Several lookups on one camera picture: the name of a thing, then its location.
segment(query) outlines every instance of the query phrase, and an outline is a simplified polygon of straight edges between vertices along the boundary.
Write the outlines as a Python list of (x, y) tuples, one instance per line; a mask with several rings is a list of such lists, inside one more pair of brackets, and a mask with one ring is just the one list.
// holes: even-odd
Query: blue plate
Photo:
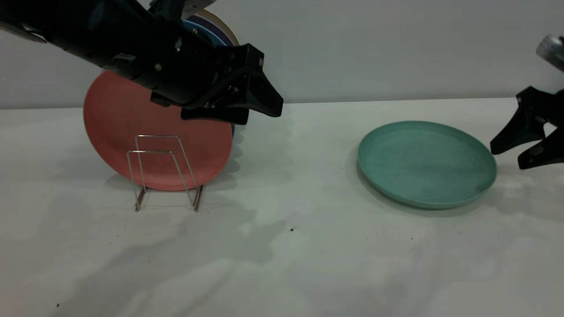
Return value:
[(497, 176), (495, 159), (480, 141), (423, 121), (396, 122), (370, 132), (360, 144), (358, 162), (381, 192), (428, 209), (468, 204)]

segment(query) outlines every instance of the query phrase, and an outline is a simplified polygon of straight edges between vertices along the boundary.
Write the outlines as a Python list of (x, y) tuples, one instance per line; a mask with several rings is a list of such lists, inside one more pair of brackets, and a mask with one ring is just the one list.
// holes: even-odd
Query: plate rim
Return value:
[[(389, 127), (389, 126), (393, 126), (393, 125), (404, 125), (404, 124), (424, 124), (424, 125), (433, 125), (433, 126), (440, 126), (442, 128), (446, 128), (447, 130), (453, 130), (457, 133), (460, 133), (464, 136), (466, 136), (467, 138), (470, 138), (471, 140), (474, 140), (475, 142), (477, 142), (479, 144), (479, 147), (481, 147), (485, 153), (489, 154), (487, 155), (488, 159), (490, 160), (490, 162), (492, 163), (493, 166), (493, 176), (491, 181), (489, 182), (488, 186), (486, 186), (480, 193), (478, 193), (477, 195), (465, 199), (465, 200), (460, 200), (460, 201), (453, 201), (453, 202), (428, 202), (428, 201), (420, 201), (420, 200), (415, 200), (415, 199), (408, 199), (405, 197), (402, 197), (401, 195), (398, 195), (396, 193), (391, 192), (390, 190), (385, 189), (383, 186), (379, 185), (375, 180), (373, 180), (372, 178), (370, 178), (368, 176), (368, 174), (366, 173), (366, 171), (364, 170), (364, 166), (361, 163), (360, 160), (360, 151), (363, 148), (363, 144), (365, 143), (365, 141), (368, 139), (368, 137), (373, 134), (375, 131), (383, 129), (385, 127)], [(493, 156), (493, 154), (490, 152), (490, 150), (486, 147), (485, 144), (483, 144), (480, 140), (478, 140), (477, 138), (473, 137), (472, 135), (470, 135), (467, 132), (464, 132), (460, 129), (457, 129), (453, 126), (449, 126), (449, 125), (445, 125), (445, 124), (440, 124), (437, 122), (431, 122), (431, 121), (423, 121), (423, 120), (406, 120), (406, 121), (397, 121), (397, 122), (391, 122), (382, 126), (379, 126), (373, 130), (371, 130), (369, 133), (367, 133), (363, 139), (360, 141), (360, 144), (358, 146), (358, 150), (356, 152), (356, 157), (357, 157), (357, 164), (360, 167), (360, 170), (362, 171), (364, 177), (366, 177), (367, 180), (370, 181), (370, 183), (375, 186), (379, 191), (381, 191), (382, 193), (384, 193), (386, 196), (394, 199), (394, 200), (398, 200), (402, 203), (408, 204), (408, 205), (412, 205), (412, 206), (416, 206), (416, 207), (421, 207), (421, 208), (432, 208), (432, 209), (448, 209), (448, 208), (454, 208), (457, 206), (463, 206), (466, 204), (469, 204), (470, 202), (476, 200), (477, 198), (480, 198), (482, 195), (484, 195), (484, 193), (486, 193), (495, 183), (495, 180), (497, 179), (497, 162)]]

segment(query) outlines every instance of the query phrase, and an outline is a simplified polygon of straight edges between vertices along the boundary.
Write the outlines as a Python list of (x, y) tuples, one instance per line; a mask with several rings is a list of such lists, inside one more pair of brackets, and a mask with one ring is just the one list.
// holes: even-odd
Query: white wall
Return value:
[[(266, 54), (290, 102), (564, 87), (564, 73), (535, 55), (544, 35), (564, 34), (563, 0), (218, 0), (210, 10)], [(0, 41), (0, 107), (80, 105), (99, 73), (56, 47), (4, 32)]]

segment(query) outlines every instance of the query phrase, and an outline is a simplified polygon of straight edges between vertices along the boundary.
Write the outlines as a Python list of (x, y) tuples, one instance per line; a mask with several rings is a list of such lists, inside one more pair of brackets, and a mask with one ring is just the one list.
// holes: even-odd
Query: plate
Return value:
[[(216, 177), (229, 159), (231, 125), (212, 120), (182, 120), (180, 107), (161, 107), (150, 101), (151, 90), (105, 71), (92, 83), (84, 102), (84, 124), (90, 142), (116, 172), (131, 179), (127, 152), (136, 149), (137, 134), (178, 135), (198, 185)], [(140, 138), (143, 150), (173, 151), (188, 188), (195, 188), (190, 170), (176, 139)], [(134, 180), (142, 184), (135, 154), (131, 156)], [(170, 155), (142, 153), (147, 187), (164, 191), (184, 190)]]
[(484, 144), (442, 124), (403, 121), (362, 140), (358, 162), (387, 196), (408, 205), (448, 209), (468, 204), (494, 183), (497, 165)]

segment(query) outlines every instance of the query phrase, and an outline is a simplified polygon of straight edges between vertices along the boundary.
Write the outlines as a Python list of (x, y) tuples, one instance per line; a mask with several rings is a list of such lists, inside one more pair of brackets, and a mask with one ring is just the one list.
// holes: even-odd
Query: screw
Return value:
[(177, 52), (180, 52), (180, 49), (182, 48), (182, 37), (178, 38), (178, 40), (174, 44), (174, 48), (177, 50)]

